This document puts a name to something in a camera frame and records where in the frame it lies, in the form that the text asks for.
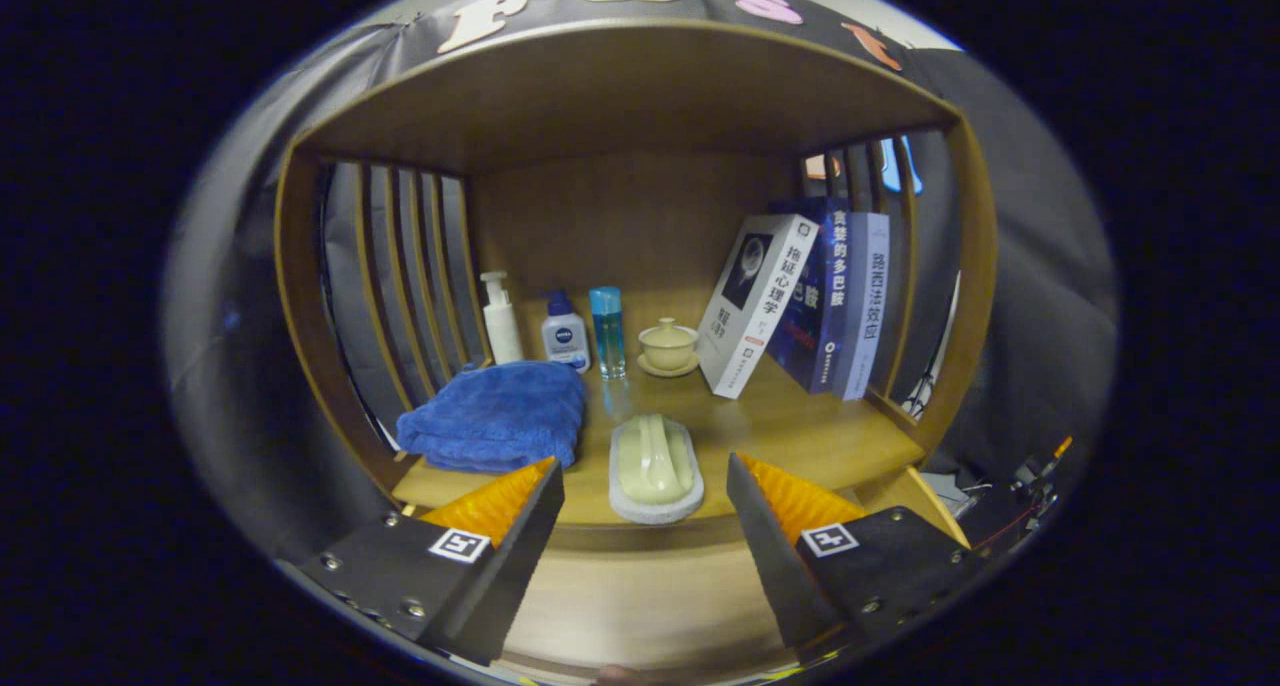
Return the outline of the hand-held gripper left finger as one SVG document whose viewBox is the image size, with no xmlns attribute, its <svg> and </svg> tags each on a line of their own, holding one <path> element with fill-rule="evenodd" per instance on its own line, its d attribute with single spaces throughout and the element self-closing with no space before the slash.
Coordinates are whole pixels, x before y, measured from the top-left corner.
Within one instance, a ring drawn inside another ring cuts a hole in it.
<svg viewBox="0 0 1280 686">
<path fill-rule="evenodd" d="M 374 631 L 486 666 L 504 650 L 564 503 L 545 458 L 421 516 L 387 512 L 291 567 Z"/>
</svg>

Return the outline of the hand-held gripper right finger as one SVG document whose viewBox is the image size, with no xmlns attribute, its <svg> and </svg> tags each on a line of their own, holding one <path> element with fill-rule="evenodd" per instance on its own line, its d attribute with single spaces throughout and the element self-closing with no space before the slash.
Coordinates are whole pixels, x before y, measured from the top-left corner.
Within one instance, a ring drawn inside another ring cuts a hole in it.
<svg viewBox="0 0 1280 686">
<path fill-rule="evenodd" d="M 782 641 L 803 660 L 892 642 L 989 561 L 913 467 L 836 493 L 735 453 L 726 488 Z"/>
</svg>

